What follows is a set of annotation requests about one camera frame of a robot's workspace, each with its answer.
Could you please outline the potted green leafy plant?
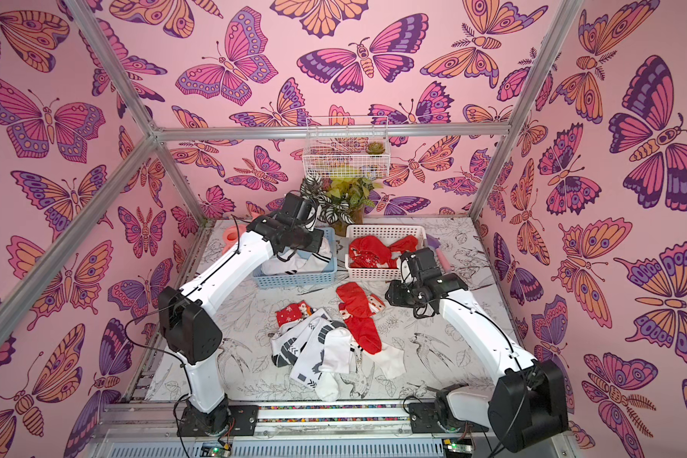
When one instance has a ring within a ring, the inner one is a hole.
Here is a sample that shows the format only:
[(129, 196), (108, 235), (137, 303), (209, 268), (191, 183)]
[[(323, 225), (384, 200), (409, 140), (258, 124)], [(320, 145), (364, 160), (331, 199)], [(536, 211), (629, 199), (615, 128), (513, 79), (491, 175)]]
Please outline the potted green leafy plant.
[(318, 203), (318, 221), (343, 238), (350, 225), (363, 223), (364, 208), (374, 206), (371, 193), (381, 187), (381, 183), (365, 177), (323, 177), (311, 173), (303, 178), (300, 192), (304, 198)]

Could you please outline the light blue plastic basket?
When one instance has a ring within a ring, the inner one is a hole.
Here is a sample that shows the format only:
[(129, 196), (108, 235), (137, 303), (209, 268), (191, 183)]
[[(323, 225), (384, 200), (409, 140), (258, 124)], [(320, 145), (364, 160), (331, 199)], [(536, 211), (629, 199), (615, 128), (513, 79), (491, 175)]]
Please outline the light blue plastic basket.
[(324, 239), (317, 253), (287, 250), (282, 260), (274, 257), (253, 271), (253, 280), (261, 289), (300, 285), (332, 284), (338, 270), (335, 232), (324, 228)]

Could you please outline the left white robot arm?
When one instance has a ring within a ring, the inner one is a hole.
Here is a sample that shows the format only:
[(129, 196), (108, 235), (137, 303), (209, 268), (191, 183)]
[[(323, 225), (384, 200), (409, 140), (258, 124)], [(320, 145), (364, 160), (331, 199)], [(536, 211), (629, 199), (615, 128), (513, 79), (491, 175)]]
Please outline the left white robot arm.
[(279, 210), (235, 225), (236, 244), (194, 280), (158, 296), (160, 334), (181, 362), (189, 387), (183, 421), (207, 435), (229, 429), (228, 396), (212, 361), (223, 332), (214, 316), (226, 298), (255, 269), (285, 252), (317, 253), (324, 232), (315, 227), (318, 204), (289, 193)]

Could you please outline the white sock chevron pattern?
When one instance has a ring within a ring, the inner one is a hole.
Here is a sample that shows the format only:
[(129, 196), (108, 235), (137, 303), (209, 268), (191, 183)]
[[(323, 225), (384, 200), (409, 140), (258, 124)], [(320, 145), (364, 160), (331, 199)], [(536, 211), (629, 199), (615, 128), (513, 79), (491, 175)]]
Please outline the white sock chevron pattern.
[(319, 309), (271, 339), (273, 363), (289, 366), (294, 383), (314, 390), (324, 402), (334, 402), (340, 397), (336, 375), (349, 372), (351, 343), (345, 324)]

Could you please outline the pink watering can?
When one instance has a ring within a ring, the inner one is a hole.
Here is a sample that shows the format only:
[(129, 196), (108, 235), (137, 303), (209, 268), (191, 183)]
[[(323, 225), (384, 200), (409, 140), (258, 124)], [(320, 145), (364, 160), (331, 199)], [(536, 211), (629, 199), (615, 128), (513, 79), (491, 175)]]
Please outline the pink watering can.
[(230, 226), (223, 232), (223, 253), (235, 248), (240, 240), (240, 237), (244, 234), (246, 229), (245, 224)]

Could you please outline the small succulent in basket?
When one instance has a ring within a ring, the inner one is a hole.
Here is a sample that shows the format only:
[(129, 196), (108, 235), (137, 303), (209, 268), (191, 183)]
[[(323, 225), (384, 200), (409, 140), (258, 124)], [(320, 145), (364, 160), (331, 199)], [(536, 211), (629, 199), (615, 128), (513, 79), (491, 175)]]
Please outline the small succulent in basket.
[(370, 156), (381, 156), (387, 152), (387, 145), (382, 141), (371, 141), (366, 145), (366, 153)]

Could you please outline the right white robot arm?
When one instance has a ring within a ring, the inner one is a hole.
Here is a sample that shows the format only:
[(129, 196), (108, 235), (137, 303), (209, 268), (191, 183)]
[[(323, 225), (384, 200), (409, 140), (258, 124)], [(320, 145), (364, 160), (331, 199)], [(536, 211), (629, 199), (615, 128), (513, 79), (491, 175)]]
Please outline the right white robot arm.
[(439, 316), (450, 324), (488, 373), (492, 392), (456, 387), (445, 395), (448, 415), (486, 427), (495, 436), (493, 457), (517, 453), (569, 429), (564, 374), (557, 364), (540, 362), (511, 338), (478, 303), (455, 273), (444, 273), (434, 252), (406, 252), (397, 261), (398, 279), (385, 294), (414, 318)]

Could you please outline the white plastic basket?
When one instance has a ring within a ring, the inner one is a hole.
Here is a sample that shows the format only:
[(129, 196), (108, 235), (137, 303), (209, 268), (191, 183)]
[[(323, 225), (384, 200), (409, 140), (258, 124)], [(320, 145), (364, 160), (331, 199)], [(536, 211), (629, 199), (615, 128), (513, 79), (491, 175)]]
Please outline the white plastic basket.
[(352, 280), (397, 280), (400, 256), (426, 246), (425, 228), (418, 225), (349, 225), (345, 238), (345, 267)]

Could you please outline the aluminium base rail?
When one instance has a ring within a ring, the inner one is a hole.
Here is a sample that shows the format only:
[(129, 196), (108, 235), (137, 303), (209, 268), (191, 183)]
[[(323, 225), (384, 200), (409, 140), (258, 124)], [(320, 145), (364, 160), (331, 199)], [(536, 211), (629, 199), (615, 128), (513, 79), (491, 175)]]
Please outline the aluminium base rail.
[(508, 457), (486, 427), (447, 429), (435, 402), (241, 402), (229, 431), (181, 420), (181, 404), (109, 406), (84, 457)]

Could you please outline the plain white sock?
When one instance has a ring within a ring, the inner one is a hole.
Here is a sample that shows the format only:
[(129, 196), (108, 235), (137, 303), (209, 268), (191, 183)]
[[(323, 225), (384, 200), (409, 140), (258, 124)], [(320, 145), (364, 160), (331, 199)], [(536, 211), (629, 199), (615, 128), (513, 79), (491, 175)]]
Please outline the plain white sock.
[(323, 238), (317, 252), (302, 252), (299, 271), (303, 273), (323, 272), (334, 258), (327, 238)]

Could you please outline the red santa sock on table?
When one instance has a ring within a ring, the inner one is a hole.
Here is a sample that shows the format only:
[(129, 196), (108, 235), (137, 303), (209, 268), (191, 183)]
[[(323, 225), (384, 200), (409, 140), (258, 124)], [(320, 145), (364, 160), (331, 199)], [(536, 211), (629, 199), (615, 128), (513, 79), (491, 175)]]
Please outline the red santa sock on table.
[(341, 300), (339, 311), (356, 344), (368, 354), (381, 352), (383, 343), (373, 317), (385, 309), (385, 302), (356, 282), (339, 286), (336, 293)]

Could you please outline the red snowflake sock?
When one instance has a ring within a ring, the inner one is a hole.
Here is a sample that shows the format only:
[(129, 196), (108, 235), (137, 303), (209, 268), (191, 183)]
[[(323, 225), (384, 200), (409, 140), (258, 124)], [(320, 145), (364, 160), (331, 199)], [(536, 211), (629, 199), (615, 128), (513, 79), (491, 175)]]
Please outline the red snowflake sock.
[(290, 303), (287, 307), (276, 312), (278, 326), (291, 324), (304, 320), (314, 313), (314, 309), (305, 301)]

